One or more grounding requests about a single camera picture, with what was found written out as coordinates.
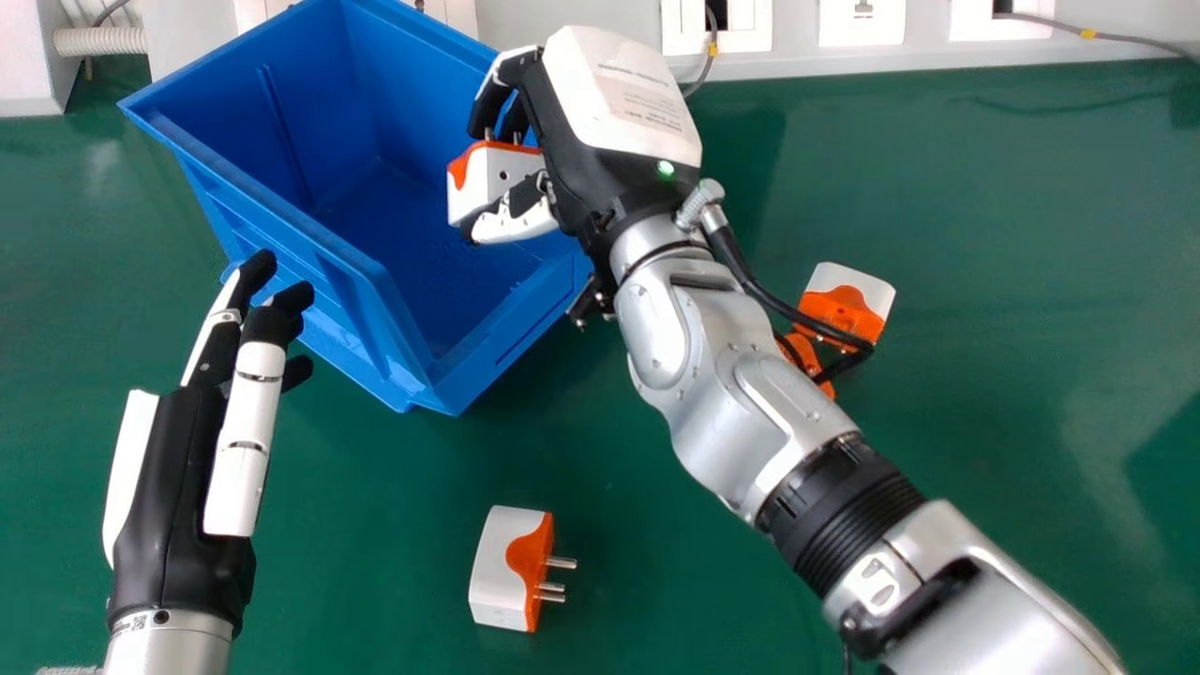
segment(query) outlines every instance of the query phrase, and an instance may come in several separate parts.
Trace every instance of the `green surface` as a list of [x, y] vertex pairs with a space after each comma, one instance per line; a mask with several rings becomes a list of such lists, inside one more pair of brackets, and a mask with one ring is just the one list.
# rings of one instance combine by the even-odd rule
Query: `green surface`
[[[61, 119], [0, 123], [4, 674], [102, 658], [125, 390], [174, 386], [224, 263], [112, 104], [144, 68], [97, 74]], [[1134, 673], [1200, 671], [1198, 82], [1157, 61], [695, 98], [769, 287], [836, 259], [899, 289], [846, 410]], [[679, 468], [623, 358], [614, 327], [559, 324], [460, 419], [318, 368], [280, 411], [234, 671], [835, 673], [817, 602]], [[533, 637], [467, 609], [493, 503], [553, 510], [581, 560]]]

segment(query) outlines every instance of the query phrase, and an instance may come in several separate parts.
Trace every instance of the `blue plastic bin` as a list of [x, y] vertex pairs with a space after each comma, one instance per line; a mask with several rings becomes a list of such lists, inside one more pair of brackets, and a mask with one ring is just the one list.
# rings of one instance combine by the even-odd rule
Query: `blue plastic bin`
[[457, 416], [582, 289], [565, 235], [446, 225], [445, 167], [494, 52], [396, 0], [307, 0], [121, 101], [229, 256], [317, 289], [301, 340], [391, 408]]

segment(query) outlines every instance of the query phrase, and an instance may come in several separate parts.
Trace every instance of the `silver robotic arm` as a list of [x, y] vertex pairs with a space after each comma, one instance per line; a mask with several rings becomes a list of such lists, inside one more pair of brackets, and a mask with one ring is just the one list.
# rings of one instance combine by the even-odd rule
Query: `silver robotic arm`
[[[545, 162], [540, 199], [596, 269], [572, 315], [614, 315], [634, 386], [666, 419], [680, 464], [767, 536], [856, 656], [893, 673], [1123, 671], [1082, 616], [948, 502], [928, 501], [784, 358], [763, 309], [779, 300], [746, 269], [724, 191], [700, 179], [700, 139], [660, 54], [568, 26], [492, 71], [469, 131], [490, 136], [517, 92]], [[499, 161], [515, 148], [490, 151]], [[451, 213], [469, 214], [455, 225], [486, 243], [473, 235], [486, 209], [469, 202], [504, 196], [450, 197]], [[488, 213], [506, 240], [544, 229]]]
[[254, 532], [280, 395], [312, 374], [287, 359], [313, 289], [250, 309], [275, 275], [260, 251], [230, 275], [180, 387], [130, 393], [102, 527], [113, 568], [107, 675], [221, 675], [254, 585]]

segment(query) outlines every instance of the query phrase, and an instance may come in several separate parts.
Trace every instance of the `robotic hand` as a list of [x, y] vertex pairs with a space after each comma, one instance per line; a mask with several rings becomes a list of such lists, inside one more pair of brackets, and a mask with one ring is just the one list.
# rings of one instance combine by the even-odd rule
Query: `robotic hand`
[[[530, 124], [540, 150], [520, 145]], [[953, 506], [922, 496], [822, 392], [877, 331], [802, 313], [755, 281], [658, 52], [578, 26], [505, 52], [468, 132], [481, 142], [449, 167], [451, 222], [481, 244], [554, 227], [578, 240], [595, 276], [572, 318], [616, 316], [634, 386], [684, 468], [767, 536], [854, 655], [889, 673], [1122, 671], [1096, 628]], [[890, 287], [841, 280], [834, 291], [877, 309], [880, 328]], [[794, 368], [764, 307], [841, 360]]]
[[287, 359], [313, 300], [300, 282], [250, 309], [275, 275], [259, 251], [217, 295], [180, 387], [130, 392], [104, 504], [107, 675], [220, 675], [254, 586], [254, 533]]

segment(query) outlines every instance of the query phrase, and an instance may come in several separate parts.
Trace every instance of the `power adapter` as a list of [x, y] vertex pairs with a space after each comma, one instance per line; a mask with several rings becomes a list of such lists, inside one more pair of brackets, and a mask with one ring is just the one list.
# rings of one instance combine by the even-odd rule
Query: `power adapter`
[[551, 513], [493, 506], [470, 569], [467, 601], [475, 623], [533, 633], [544, 602], [565, 603], [566, 586], [547, 581], [546, 572], [578, 563], [552, 556], [553, 546]]

